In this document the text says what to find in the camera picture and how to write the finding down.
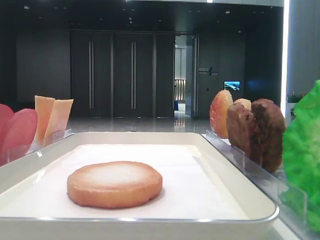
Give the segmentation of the clear acrylic holder right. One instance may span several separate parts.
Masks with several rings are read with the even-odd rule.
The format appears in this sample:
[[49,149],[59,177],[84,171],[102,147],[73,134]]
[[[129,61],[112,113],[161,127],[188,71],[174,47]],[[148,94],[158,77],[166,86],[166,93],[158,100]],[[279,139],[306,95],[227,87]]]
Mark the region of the clear acrylic holder right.
[[283,166],[275,173],[269,173],[211,130],[207,130],[204,137],[278,205],[279,217],[274,222],[271,233],[268,234],[269,240],[320,238],[320,234],[313,231],[309,223],[311,211],[316,211],[317,216],[320,215],[319,207],[309,202],[303,190],[287,180]]

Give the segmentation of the left orange cheese slice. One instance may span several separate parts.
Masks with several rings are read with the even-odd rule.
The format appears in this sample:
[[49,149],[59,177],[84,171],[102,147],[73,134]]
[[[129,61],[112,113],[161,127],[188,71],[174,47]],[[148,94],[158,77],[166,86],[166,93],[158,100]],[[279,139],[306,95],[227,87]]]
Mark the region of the left orange cheese slice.
[[37,113],[36,141],[43,140],[48,127],[49,119],[55,102],[55,98],[45,96],[34,96],[35,111]]

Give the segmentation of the brown meat patty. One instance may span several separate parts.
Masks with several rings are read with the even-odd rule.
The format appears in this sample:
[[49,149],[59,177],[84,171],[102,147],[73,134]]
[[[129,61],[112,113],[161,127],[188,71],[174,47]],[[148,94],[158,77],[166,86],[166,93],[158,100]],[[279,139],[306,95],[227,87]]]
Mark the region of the brown meat patty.
[[270,173],[282,164],[283,134],[286,130],[281,109],[269,99],[258,99],[251,104],[251,111],[261,130],[262,167]]
[[231,145],[242,150],[249,157],[252,153],[252,137],[256,130],[252,111],[240,102],[232,104],[227,109],[226,126]]

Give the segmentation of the clear acrylic holder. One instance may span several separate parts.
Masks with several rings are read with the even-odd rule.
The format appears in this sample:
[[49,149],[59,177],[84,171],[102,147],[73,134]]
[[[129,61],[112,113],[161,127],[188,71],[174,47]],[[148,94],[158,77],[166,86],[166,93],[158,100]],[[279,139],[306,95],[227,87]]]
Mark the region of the clear acrylic holder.
[[40,149],[47,147],[53,143],[56,143],[72,134],[73,133],[71,128],[64,131],[61,130],[54,132],[51,136],[46,137],[42,140],[34,140],[31,144],[20,145],[12,149],[9,149],[7,153],[4,155],[4,157],[2,157],[2,160],[4,164],[8,164],[19,158],[24,157],[25,155],[39,151]]
[[320,234],[313,231],[309,223],[311,211],[316,211],[317,216],[320,215],[319,207],[309,202],[303,190],[287,180],[283,166],[275,173],[269,173],[211,130],[207,130],[204,137],[278,205],[279,217],[274,222],[271,233],[268,234],[269,240],[320,238]]

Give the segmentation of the round bread slice in tray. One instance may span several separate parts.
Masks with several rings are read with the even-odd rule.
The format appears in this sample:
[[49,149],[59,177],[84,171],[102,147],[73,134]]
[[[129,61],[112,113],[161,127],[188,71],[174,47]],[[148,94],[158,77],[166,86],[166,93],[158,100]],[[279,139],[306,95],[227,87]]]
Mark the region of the round bread slice in tray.
[[112,161],[83,166],[67,178],[67,195],[83,207],[124,209],[146,204],[162,191],[163,177],[148,164]]

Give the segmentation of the red tomato slice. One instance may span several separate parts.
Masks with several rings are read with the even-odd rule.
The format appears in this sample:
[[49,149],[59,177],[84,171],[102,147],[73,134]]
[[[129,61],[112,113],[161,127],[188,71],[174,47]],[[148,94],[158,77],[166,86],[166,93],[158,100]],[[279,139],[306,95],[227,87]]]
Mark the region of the red tomato slice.
[[14,113],[10,129],[0,137],[0,165],[5,165],[2,157],[15,147],[33,142],[38,123],[36,110],[25,108]]
[[9,106],[5,104],[0,104],[0,137],[1,138],[12,126],[12,120],[14,115],[15,113]]

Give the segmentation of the right orange cheese slice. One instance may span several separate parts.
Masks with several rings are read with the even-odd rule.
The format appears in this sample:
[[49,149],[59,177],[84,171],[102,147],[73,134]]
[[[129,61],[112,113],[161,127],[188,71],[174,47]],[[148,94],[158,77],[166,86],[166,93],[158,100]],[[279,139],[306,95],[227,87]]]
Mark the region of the right orange cheese slice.
[[64,136],[73,101],[73,99],[57,99],[53,102],[43,146],[48,146]]

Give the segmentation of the green lettuce leaf picked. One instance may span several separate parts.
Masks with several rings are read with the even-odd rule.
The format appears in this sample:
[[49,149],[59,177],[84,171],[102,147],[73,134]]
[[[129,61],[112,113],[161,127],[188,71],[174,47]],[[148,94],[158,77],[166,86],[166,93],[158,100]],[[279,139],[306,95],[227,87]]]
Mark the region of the green lettuce leaf picked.
[[307,223],[320,232],[320,81],[294,107],[295,119],[283,134],[284,170],[290,183],[303,190]]

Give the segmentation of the clear acrylic holder left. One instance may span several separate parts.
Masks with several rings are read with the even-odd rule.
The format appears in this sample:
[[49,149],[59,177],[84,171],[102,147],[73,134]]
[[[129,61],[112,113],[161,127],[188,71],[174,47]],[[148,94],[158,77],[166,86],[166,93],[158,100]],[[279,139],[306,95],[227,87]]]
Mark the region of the clear acrylic holder left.
[[4,155],[4,157],[2,157],[2,160],[4,164],[8,164],[19,158],[24,157],[25,155],[39,151],[40,149],[47,147],[53,143],[56,143],[72,134],[73,133],[71,128],[64,131],[61,130],[54,132],[51,136],[46,137],[42,140],[34,140],[31,144],[20,145],[12,149],[9,149],[7,153]]

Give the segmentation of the front brown meat patty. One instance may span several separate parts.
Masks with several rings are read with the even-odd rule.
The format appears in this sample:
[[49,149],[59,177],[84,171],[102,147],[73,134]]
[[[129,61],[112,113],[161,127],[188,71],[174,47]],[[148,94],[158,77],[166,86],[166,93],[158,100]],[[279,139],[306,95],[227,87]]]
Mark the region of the front brown meat patty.
[[258,99],[251,104],[251,111],[261,130],[262,167],[270,173],[282,164],[283,134],[286,130],[281,109],[269,99]]

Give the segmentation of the white rectangular tray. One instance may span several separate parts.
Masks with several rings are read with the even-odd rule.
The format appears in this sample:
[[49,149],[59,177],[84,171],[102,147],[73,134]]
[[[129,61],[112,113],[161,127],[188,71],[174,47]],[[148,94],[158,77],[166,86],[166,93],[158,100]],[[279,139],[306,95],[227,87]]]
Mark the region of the white rectangular tray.
[[[152,166],[160,196],[118,210],[68,198],[71,173],[113,161]],[[3,240],[264,240],[279,212],[198,133],[75,133],[0,168]]]

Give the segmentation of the rear red tomato slice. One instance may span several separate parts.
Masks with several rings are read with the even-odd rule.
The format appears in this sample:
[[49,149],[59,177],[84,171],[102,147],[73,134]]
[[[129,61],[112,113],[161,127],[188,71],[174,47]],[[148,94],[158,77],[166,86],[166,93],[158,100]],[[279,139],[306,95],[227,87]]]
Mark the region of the rear red tomato slice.
[[0,104],[0,137],[1,138],[12,126],[12,120],[14,115],[15,113],[9,106],[5,104]]

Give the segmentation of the orange cheese slice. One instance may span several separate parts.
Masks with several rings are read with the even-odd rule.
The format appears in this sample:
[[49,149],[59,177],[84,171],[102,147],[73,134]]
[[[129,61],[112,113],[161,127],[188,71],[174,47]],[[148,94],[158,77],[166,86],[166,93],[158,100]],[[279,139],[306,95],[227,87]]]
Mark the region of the orange cheese slice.
[[53,102],[43,146],[48,146],[64,136],[73,101],[73,99],[57,99]]
[[48,127],[49,119],[55,102],[55,98],[45,96],[34,96],[35,111],[37,113],[36,141],[43,140]]

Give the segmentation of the wall display screen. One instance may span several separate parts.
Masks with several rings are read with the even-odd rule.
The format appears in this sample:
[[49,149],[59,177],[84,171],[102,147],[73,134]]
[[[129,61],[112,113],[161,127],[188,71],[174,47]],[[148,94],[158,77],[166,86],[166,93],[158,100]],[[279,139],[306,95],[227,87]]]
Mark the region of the wall display screen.
[[240,91],[240,81],[224,81],[223,87],[228,91]]

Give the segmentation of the rear brown meat patty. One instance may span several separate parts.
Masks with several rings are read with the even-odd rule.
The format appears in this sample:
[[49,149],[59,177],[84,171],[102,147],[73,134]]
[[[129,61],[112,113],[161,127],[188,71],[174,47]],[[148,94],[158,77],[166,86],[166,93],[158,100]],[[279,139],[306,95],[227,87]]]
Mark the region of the rear brown meat patty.
[[252,153],[252,137],[256,130],[252,111],[240,102],[232,104],[227,109],[226,126],[231,145],[242,150],[249,157]]

